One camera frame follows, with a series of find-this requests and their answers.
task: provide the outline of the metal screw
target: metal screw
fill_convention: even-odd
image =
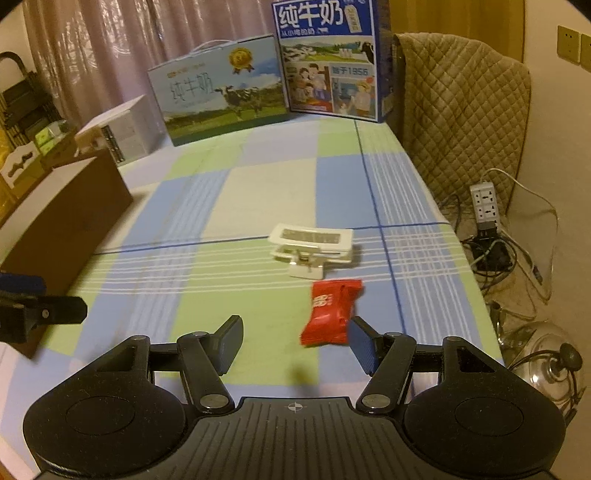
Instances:
[[[386,395],[373,393],[361,399],[361,403],[367,408],[385,408],[390,405],[390,399]]]
[[[199,400],[199,403],[203,405],[205,408],[222,408],[225,407],[230,403],[228,398],[225,395],[220,395],[218,393],[210,393],[209,395],[204,395]]]

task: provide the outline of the red candy wrapper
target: red candy wrapper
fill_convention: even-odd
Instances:
[[[312,285],[312,314],[300,335],[302,345],[347,344],[347,322],[353,302],[363,288],[361,280],[325,280]]]

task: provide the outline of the electrical wall outlet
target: electrical wall outlet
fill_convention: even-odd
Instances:
[[[580,53],[580,33],[570,28],[558,26],[558,40],[556,42],[556,52],[558,56],[571,61],[573,63],[579,63]]]
[[[591,37],[581,34],[581,66],[591,72]]]

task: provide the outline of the checkered bedsheet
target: checkered bedsheet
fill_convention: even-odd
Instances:
[[[355,400],[368,377],[350,349],[299,344],[311,282],[270,256],[279,222],[355,230],[353,266],[326,277],[363,280],[356,311],[377,331],[459,335],[500,358],[462,247],[385,124],[300,116],[167,145],[122,174],[134,204],[72,289],[88,318],[52,328],[35,361],[0,353],[0,458],[19,480],[37,471],[21,429],[31,403],[138,333],[174,342],[239,314],[244,342],[223,378],[236,401]],[[432,381],[417,377],[414,390]],[[184,398],[178,375],[157,382]]]

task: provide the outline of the white cardboard box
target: white cardboard box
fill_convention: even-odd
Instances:
[[[162,134],[148,97],[141,95],[94,117],[75,139],[82,153],[108,148],[121,166],[152,153]]]

